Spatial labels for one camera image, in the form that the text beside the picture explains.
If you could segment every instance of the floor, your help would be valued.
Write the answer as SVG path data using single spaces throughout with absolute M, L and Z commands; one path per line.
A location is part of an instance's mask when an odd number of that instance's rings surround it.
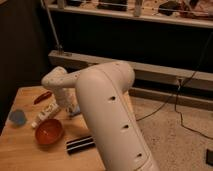
M 131 97 L 136 118 L 141 118 L 162 105 L 161 101 Z M 213 137 L 213 111 L 177 106 L 184 124 Z M 212 171 L 205 164 L 206 149 L 213 150 L 208 140 L 180 125 L 174 104 L 166 104 L 155 115 L 138 122 L 155 160 L 162 171 Z

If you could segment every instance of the wooden table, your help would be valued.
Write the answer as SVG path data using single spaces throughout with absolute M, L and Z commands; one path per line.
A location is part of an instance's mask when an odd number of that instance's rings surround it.
M 9 120 L 0 137 L 0 170 L 28 171 L 28 170 L 72 170 L 72 171 L 103 171 L 104 165 L 96 148 L 68 155 L 66 142 L 89 135 L 89 130 L 79 115 L 70 119 L 65 111 L 60 111 L 55 117 L 64 127 L 64 135 L 56 144 L 41 147 L 36 143 L 34 129 L 31 123 L 39 111 L 47 106 L 53 96 L 37 105 L 34 99 L 46 92 L 42 87 L 20 88 L 12 105 L 11 111 L 22 109 L 27 117 L 24 126 L 14 126 Z M 125 95 L 130 110 L 132 105 L 129 96 Z

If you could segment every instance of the screw hole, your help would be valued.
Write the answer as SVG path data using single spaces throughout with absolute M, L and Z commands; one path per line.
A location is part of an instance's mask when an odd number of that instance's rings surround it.
M 137 158 L 138 158 L 138 157 L 142 157 L 142 154 L 141 154 L 141 153 L 139 153 L 139 154 L 137 155 Z
M 129 128 L 129 125 L 124 125 L 123 126 L 123 129 L 128 129 Z
M 139 154 L 135 157 L 135 162 L 140 161 L 141 157 L 142 157 L 142 154 L 139 153 Z
M 109 101 L 114 101 L 115 99 L 116 99 L 116 97 L 112 96 L 112 97 L 109 98 Z

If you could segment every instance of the black cable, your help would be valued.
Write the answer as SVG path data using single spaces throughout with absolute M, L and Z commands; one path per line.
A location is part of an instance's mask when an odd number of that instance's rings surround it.
M 137 122 L 138 122 L 138 121 L 141 121 L 141 120 L 143 120 L 143 119 L 145 119 L 145 118 L 148 118 L 148 117 L 154 115 L 154 114 L 157 113 L 158 111 L 160 111 L 160 110 L 169 102 L 169 100 L 170 100 L 173 96 L 174 96 L 174 93 L 172 93 L 172 94 L 165 100 L 165 102 L 164 102 L 162 105 L 160 105 L 160 107 L 157 108 L 155 111 L 153 111 L 152 113 L 150 113 L 150 114 L 148 114 L 148 115 L 146 115 L 146 116 L 144 116 L 144 117 L 142 117 L 142 118 L 137 119 L 136 121 L 137 121 Z
M 205 45 L 204 45 L 204 48 L 203 48 L 202 53 L 201 53 L 201 57 L 200 57 L 200 59 L 199 59 L 199 61 L 198 61 L 198 65 L 196 66 L 195 71 L 192 73 L 192 75 L 191 75 L 189 78 L 185 79 L 185 80 L 183 81 L 183 83 L 182 83 L 182 82 L 179 82 L 179 86 L 178 86 L 177 93 L 176 93 L 176 97 L 175 97 L 175 105 L 174 105 L 174 110 L 175 110 L 175 112 L 180 114 L 181 126 L 182 126 L 183 128 L 185 128 L 185 129 L 187 129 L 187 130 L 189 130 L 189 131 L 192 131 L 192 132 L 194 132 L 194 133 L 197 133 L 197 134 L 199 134 L 199 135 L 201 135 L 201 136 L 203 136 L 203 137 L 205 137 L 205 138 L 207 138 L 207 139 L 210 139 L 210 140 L 213 140 L 213 137 L 210 137 L 210 136 L 208 136 L 208 135 L 206 135 L 206 134 L 204 134 L 204 133 L 202 133 L 202 132 L 200 132 L 200 131 L 194 130 L 194 129 L 189 128 L 189 127 L 187 127 L 187 126 L 184 125 L 184 123 L 183 123 L 183 114 L 182 114 L 182 112 L 180 112 L 180 111 L 177 110 L 177 103 L 178 103 L 179 93 L 180 93 L 180 91 L 181 91 L 181 88 L 184 87 L 188 82 L 190 82 L 190 81 L 192 80 L 192 78 L 195 76 L 195 74 L 198 72 L 198 69 L 200 68 L 200 66 L 201 66 L 201 64 L 202 64 L 202 62 L 203 62 L 203 60 L 204 60 L 204 58 L 205 58 L 206 51 L 207 51 L 207 48 L 208 48 L 208 46 L 209 46 L 209 43 L 210 43 L 210 41 L 211 41 L 211 39 L 212 39 L 212 36 L 213 36 L 213 32 L 210 33 L 210 35 L 209 35 L 209 37 L 208 37 L 208 39 L 207 39 L 207 41 L 206 41 L 206 43 L 205 43 Z M 173 95 L 174 95 L 174 93 L 172 93 L 172 94 L 166 99 L 166 101 L 165 101 L 157 110 L 155 110 L 154 112 L 152 112 L 152 113 L 150 113 L 150 114 L 148 114 L 148 115 L 146 115 L 146 116 L 144 116 L 144 117 L 142 117 L 142 118 L 137 119 L 136 121 L 141 121 L 141 120 L 143 120 L 143 119 L 146 119 L 146 118 L 148 118 L 148 117 L 154 115 L 154 114 L 157 113 L 158 111 L 160 111 L 160 110 L 169 102 L 169 100 L 173 97 Z
M 179 93 L 177 92 L 177 94 L 176 94 L 176 97 L 175 97 L 175 105 L 174 105 L 174 110 L 175 110 L 175 112 L 176 113 L 178 113 L 178 114 L 180 114 L 180 125 L 183 127 L 183 128 L 185 128 L 185 129 L 187 129 L 187 130 L 189 130 L 189 131 L 192 131 L 192 132 L 194 132 L 194 133 L 197 133 L 198 135 L 200 135 L 200 136 L 203 136 L 203 137 L 205 137 L 205 138 L 207 138 L 207 139 L 210 139 L 210 140 L 213 140 L 213 137 L 210 137 L 210 136 L 208 136 L 208 135 L 206 135 L 206 134 L 204 134 L 204 133 L 202 133 L 202 132 L 200 132 L 200 131 L 197 131 L 197 130 L 195 130 L 195 129 L 192 129 L 192 128 L 190 128 L 190 127 L 188 127 L 188 126 L 186 126 L 186 125 L 184 125 L 184 122 L 183 122 L 183 113 L 182 112 L 180 112 L 179 110 L 177 110 L 177 103 L 178 103 L 178 96 L 179 96 Z

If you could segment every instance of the bowl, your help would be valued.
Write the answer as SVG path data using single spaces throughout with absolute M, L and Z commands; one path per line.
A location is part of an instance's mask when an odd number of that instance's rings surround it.
M 57 119 L 47 119 L 35 131 L 35 138 L 39 145 L 50 145 L 58 141 L 63 135 L 63 127 Z

